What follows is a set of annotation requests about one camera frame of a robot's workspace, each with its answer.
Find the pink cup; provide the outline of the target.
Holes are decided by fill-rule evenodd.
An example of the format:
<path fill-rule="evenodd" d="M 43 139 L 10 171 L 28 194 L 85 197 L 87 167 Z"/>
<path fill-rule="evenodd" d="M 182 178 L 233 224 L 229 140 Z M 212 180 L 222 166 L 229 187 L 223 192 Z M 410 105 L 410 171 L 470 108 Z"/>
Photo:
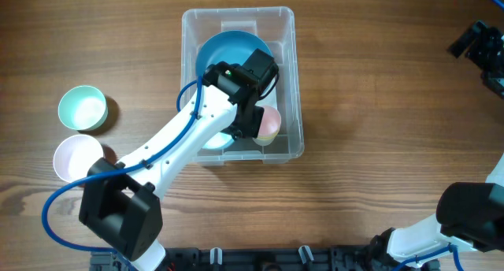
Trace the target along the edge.
<path fill-rule="evenodd" d="M 280 130 L 281 116 L 280 112 L 270 106 L 263 106 L 264 113 L 261 119 L 258 135 L 268 135 L 271 132 Z"/>

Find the yellow cup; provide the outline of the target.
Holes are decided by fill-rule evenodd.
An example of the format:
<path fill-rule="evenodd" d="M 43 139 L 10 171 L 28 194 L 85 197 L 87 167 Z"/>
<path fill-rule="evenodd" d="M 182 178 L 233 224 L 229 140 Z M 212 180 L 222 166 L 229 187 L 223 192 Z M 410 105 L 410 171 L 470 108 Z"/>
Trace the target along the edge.
<path fill-rule="evenodd" d="M 269 140 L 273 140 L 276 138 L 276 136 L 278 135 L 279 133 L 279 130 L 275 131 L 275 132 L 271 132 L 270 134 L 268 135 L 258 135 L 255 140 L 261 140 L 261 141 L 269 141 Z"/>

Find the cream cup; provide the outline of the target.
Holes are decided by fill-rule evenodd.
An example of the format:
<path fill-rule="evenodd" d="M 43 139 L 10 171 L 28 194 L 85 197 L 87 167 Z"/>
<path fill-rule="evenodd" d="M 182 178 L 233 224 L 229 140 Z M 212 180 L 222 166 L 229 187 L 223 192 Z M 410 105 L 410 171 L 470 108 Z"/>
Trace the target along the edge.
<path fill-rule="evenodd" d="M 274 139 L 275 139 L 275 138 L 276 138 L 275 136 L 273 136 L 273 137 L 268 137 L 268 138 L 253 138 L 253 141 L 254 141 L 257 145 L 262 146 L 262 147 L 265 147 L 265 146 L 270 145 L 270 144 L 274 141 Z"/>

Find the light blue cup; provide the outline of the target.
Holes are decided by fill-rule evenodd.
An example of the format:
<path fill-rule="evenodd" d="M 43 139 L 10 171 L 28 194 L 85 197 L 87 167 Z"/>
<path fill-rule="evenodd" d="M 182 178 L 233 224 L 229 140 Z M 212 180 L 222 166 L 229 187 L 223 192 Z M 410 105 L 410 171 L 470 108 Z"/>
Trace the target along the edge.
<path fill-rule="evenodd" d="M 204 150 L 223 150 L 231 146 L 235 140 L 228 134 L 219 132 L 203 146 Z"/>

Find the dark blue bowl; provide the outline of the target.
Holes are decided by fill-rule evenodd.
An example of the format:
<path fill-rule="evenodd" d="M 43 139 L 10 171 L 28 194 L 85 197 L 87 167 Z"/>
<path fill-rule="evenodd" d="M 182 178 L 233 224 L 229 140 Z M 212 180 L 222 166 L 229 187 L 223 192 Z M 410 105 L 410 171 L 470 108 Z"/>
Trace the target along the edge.
<path fill-rule="evenodd" d="M 221 32 L 208 39 L 198 52 L 195 74 L 203 76 L 210 65 L 221 61 L 242 65 L 256 49 L 272 56 L 267 44 L 254 34 L 239 30 Z"/>

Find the clear plastic storage container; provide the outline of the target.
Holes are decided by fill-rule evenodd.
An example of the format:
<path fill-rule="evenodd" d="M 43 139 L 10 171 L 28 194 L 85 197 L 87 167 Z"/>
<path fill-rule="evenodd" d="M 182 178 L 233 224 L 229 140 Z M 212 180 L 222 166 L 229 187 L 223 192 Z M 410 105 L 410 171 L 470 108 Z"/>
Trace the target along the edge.
<path fill-rule="evenodd" d="M 227 161 L 261 160 L 282 164 L 304 151 L 302 111 L 298 82 L 295 15 L 286 6 L 189 9 L 182 16 L 181 82 L 196 79 L 196 57 L 203 44 L 221 32 L 239 30 L 262 39 L 280 69 L 276 87 L 281 126 L 274 141 L 265 147 L 252 139 L 237 139 L 223 150 L 201 149 L 193 158 L 200 165 L 223 165 Z"/>

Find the mint green cup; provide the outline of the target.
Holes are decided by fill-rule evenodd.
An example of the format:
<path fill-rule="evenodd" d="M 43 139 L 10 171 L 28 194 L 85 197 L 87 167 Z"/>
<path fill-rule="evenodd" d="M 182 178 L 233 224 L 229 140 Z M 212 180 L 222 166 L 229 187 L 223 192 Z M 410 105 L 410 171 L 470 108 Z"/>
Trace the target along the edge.
<path fill-rule="evenodd" d="M 60 122 L 76 131 L 93 131 L 108 117 L 106 96 L 96 87 L 74 87 L 61 98 L 57 113 Z"/>

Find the lilac cup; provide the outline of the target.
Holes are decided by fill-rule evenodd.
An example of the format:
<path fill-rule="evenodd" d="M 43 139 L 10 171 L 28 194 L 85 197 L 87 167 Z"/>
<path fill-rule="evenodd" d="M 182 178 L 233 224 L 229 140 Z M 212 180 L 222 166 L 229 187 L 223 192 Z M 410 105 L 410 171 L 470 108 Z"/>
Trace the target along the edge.
<path fill-rule="evenodd" d="M 80 180 L 89 168 L 104 156 L 100 142 L 90 135 L 73 135 L 60 143 L 54 152 L 56 175 L 67 183 Z"/>

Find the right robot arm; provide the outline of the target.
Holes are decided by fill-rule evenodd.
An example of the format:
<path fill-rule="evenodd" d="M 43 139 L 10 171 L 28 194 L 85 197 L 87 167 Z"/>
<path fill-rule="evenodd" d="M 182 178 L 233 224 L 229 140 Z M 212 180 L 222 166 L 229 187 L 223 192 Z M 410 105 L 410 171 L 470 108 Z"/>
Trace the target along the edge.
<path fill-rule="evenodd" d="M 503 96 L 503 34 L 477 21 L 449 47 L 465 55 L 482 72 L 483 85 Z M 483 183 L 456 182 L 442 194 L 436 212 L 406 228 L 390 228 L 365 248 L 367 270 L 421 269 L 452 255 L 461 269 L 461 252 L 503 249 L 503 163 Z"/>

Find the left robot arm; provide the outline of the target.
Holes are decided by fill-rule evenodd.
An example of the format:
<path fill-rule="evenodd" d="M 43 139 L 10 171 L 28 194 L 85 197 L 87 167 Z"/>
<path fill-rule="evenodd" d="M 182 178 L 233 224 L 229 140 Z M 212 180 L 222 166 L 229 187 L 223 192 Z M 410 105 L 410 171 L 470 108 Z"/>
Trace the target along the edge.
<path fill-rule="evenodd" d="M 152 139 L 116 165 L 99 158 L 90 167 L 80 222 L 137 270 L 155 270 L 166 254 L 158 235 L 170 184 L 217 133 L 257 137 L 264 114 L 257 103 L 278 77 L 274 58 L 259 49 L 241 65 L 210 65 L 190 102 Z"/>

